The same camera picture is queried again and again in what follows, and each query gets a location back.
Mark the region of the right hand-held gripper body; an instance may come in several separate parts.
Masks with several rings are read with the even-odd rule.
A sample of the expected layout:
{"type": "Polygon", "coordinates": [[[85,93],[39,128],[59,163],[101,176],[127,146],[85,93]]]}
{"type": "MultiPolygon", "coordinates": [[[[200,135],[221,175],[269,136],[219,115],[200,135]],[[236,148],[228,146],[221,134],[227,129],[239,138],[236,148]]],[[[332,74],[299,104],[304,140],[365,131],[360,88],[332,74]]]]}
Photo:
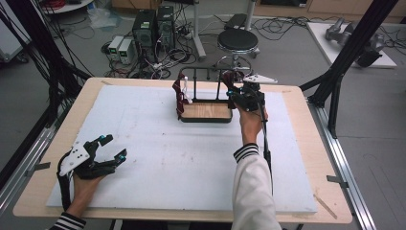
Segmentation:
{"type": "MultiPolygon", "coordinates": [[[[259,74],[244,77],[242,79],[242,84],[245,84],[245,92],[239,93],[236,98],[232,99],[232,102],[246,111],[258,110],[260,107],[265,105],[265,96],[260,91],[260,85],[262,83],[272,84],[277,82],[278,81],[275,79],[271,79],[259,74]]],[[[237,87],[233,86],[232,90],[237,91],[237,87]]]]}

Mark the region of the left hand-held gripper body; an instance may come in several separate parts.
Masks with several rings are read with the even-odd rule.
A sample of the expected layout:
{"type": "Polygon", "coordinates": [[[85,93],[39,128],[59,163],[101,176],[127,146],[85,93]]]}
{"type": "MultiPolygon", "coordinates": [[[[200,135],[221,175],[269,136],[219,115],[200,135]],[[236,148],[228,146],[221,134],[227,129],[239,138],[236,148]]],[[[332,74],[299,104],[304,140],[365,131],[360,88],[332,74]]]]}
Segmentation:
{"type": "Polygon", "coordinates": [[[94,179],[111,174],[116,170],[116,167],[98,167],[98,162],[95,161],[96,156],[91,157],[83,145],[75,144],[71,151],[61,158],[58,163],[59,176],[75,172],[81,179],[94,179]]]}

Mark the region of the black hook rack wooden base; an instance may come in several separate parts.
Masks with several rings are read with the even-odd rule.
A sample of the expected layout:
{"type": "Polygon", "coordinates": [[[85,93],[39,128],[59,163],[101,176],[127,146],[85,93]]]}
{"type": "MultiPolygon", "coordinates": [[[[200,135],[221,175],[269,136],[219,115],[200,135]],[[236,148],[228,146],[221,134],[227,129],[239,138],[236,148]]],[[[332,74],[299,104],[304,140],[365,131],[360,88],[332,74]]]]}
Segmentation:
{"type": "Polygon", "coordinates": [[[233,119],[233,103],[229,99],[220,99],[220,87],[234,85],[236,72],[214,67],[183,67],[172,84],[176,98],[176,113],[184,123],[222,123],[228,124],[233,119]],[[214,99],[197,98],[197,72],[204,70],[207,77],[217,73],[214,99]]]}

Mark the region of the person's right hand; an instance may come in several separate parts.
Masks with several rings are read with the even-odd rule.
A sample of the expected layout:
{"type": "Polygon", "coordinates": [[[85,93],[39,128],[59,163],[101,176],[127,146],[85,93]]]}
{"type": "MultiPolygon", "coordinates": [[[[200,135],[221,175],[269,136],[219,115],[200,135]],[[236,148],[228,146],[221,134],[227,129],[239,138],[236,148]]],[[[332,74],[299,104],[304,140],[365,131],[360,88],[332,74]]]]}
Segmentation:
{"type": "Polygon", "coordinates": [[[237,110],[240,116],[242,144],[255,144],[258,134],[262,130],[262,122],[268,119],[267,111],[246,111],[240,107],[237,110]]]}

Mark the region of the person's left hand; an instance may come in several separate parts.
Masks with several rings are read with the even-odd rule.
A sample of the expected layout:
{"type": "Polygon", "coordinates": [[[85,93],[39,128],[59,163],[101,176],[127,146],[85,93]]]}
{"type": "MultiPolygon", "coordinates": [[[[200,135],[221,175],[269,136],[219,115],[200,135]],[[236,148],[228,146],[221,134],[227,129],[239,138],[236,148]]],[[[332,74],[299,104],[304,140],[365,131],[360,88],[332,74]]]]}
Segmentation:
{"type": "Polygon", "coordinates": [[[74,199],[66,212],[76,218],[80,218],[93,199],[94,193],[103,176],[94,179],[81,179],[74,174],[74,199]]]}

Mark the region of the black round stool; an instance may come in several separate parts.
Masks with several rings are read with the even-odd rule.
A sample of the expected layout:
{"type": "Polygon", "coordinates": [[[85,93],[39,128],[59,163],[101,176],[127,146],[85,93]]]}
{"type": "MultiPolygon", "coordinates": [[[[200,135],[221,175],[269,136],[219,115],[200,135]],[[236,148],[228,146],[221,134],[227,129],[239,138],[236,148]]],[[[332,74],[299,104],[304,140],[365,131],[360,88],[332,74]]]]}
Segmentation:
{"type": "Polygon", "coordinates": [[[217,47],[227,55],[220,58],[214,68],[236,72],[241,80],[251,76],[252,64],[244,55],[256,58],[259,53],[258,45],[258,38],[250,31],[228,29],[221,32],[217,37],[217,47]]]}

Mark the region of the white foam mat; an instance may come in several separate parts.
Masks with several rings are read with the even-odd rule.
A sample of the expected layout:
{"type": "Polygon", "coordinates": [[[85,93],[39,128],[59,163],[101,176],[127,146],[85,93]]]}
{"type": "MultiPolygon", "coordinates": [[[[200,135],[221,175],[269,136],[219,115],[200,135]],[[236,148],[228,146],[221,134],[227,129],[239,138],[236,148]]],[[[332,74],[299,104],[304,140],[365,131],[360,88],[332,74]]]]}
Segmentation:
{"type": "MultiPolygon", "coordinates": [[[[266,92],[273,196],[278,214],[318,211],[282,92],[266,92]]],[[[184,123],[171,87],[105,85],[73,145],[111,134],[95,161],[126,160],[100,184],[90,207],[232,211],[240,148],[238,112],[228,124],[184,123]]]]}

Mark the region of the person's dark trousers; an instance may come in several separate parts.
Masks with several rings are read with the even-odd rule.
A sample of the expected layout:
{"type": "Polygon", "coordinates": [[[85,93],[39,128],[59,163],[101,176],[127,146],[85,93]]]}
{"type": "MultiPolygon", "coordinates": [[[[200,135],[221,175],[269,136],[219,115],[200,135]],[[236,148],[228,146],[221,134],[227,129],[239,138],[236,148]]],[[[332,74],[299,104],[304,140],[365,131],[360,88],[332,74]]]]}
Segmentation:
{"type": "Polygon", "coordinates": [[[231,230],[227,222],[169,223],[154,220],[124,220],[121,230],[231,230]]]}

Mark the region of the white floor board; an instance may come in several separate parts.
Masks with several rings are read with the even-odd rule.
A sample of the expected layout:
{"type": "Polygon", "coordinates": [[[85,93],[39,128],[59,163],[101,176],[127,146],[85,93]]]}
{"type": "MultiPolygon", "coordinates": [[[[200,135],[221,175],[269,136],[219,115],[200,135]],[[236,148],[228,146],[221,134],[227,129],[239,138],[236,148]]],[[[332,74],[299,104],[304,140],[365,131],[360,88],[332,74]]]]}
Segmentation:
{"type": "MultiPolygon", "coordinates": [[[[338,57],[339,53],[342,50],[342,47],[335,40],[328,41],[325,38],[326,30],[331,26],[332,23],[307,23],[307,27],[310,30],[310,33],[317,41],[320,50],[323,52],[329,64],[333,63],[333,61],[338,57]]],[[[379,57],[372,65],[370,65],[370,68],[396,68],[396,64],[384,51],[381,51],[380,55],[381,57],[379,57]]]]}

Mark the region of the slim black computer tower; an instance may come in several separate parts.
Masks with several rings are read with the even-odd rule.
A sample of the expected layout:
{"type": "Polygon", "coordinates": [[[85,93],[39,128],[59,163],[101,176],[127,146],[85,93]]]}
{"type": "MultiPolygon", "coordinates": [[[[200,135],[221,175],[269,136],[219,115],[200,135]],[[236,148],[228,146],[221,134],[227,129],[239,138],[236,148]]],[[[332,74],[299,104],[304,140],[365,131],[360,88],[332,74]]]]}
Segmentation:
{"type": "Polygon", "coordinates": [[[157,11],[158,40],[164,51],[175,48],[173,14],[173,6],[160,6],[157,11]]]}

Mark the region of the white power supply unit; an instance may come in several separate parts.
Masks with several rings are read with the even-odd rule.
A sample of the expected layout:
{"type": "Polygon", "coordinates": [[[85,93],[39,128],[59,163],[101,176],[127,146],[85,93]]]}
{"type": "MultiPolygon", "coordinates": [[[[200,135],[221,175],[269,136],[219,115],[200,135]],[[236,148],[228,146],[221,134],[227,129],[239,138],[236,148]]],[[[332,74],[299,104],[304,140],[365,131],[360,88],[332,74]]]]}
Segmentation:
{"type": "Polygon", "coordinates": [[[130,64],[134,58],[134,47],[130,38],[125,38],[119,48],[119,55],[122,64],[130,64]]]}
{"type": "Polygon", "coordinates": [[[122,35],[116,35],[107,47],[110,58],[114,61],[120,60],[119,48],[123,40],[124,37],[122,35]]]}

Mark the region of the large black computer tower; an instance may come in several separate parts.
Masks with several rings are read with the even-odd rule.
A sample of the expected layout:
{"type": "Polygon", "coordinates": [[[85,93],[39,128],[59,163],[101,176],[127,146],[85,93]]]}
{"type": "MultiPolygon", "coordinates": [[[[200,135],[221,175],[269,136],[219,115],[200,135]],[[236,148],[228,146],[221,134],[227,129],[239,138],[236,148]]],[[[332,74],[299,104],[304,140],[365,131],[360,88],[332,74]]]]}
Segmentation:
{"type": "Polygon", "coordinates": [[[157,41],[156,11],[142,9],[136,14],[132,33],[137,53],[145,54],[153,62],[156,61],[155,45],[157,41]]]}

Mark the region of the white round table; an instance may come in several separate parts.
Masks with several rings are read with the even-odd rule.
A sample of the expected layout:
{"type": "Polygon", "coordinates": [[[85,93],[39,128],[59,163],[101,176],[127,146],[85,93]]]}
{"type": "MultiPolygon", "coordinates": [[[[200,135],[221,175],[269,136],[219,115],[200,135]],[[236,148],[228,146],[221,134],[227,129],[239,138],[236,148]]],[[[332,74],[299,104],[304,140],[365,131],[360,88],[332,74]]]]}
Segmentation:
{"type": "Polygon", "coordinates": [[[44,0],[40,6],[47,14],[72,12],[92,6],[94,0],[44,0]]]}

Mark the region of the aluminium rail with clamp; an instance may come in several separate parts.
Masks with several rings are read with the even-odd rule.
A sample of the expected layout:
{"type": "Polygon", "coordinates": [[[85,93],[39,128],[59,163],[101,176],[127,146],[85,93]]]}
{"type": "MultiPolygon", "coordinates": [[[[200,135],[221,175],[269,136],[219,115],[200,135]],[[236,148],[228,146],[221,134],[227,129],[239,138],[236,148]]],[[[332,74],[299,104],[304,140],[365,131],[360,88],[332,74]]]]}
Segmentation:
{"type": "Polygon", "coordinates": [[[326,110],[322,107],[317,107],[312,103],[307,103],[307,105],[325,144],[332,167],[336,173],[332,179],[340,185],[344,197],[350,207],[351,215],[355,218],[360,230],[377,230],[339,139],[334,138],[327,127],[328,115],[326,110]]]}
{"type": "Polygon", "coordinates": [[[41,163],[45,150],[55,138],[73,102],[62,103],[51,119],[51,107],[47,107],[23,139],[11,159],[0,171],[0,217],[11,207],[16,195],[36,170],[43,170],[49,163],[41,163]]]}

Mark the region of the black frame post with brace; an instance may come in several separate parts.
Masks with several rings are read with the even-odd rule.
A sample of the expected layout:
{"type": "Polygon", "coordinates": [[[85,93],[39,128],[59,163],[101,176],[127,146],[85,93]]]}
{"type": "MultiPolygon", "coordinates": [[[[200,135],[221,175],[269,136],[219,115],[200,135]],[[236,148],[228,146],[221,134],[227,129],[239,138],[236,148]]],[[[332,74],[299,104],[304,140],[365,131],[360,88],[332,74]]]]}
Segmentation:
{"type": "Polygon", "coordinates": [[[399,0],[372,0],[372,3],[361,18],[354,33],[350,36],[349,41],[344,45],[338,57],[325,73],[300,86],[302,91],[317,86],[316,91],[308,97],[309,102],[316,107],[324,107],[326,99],[331,97],[327,130],[334,139],[337,138],[336,121],[342,79],[398,1],[399,0]]]}

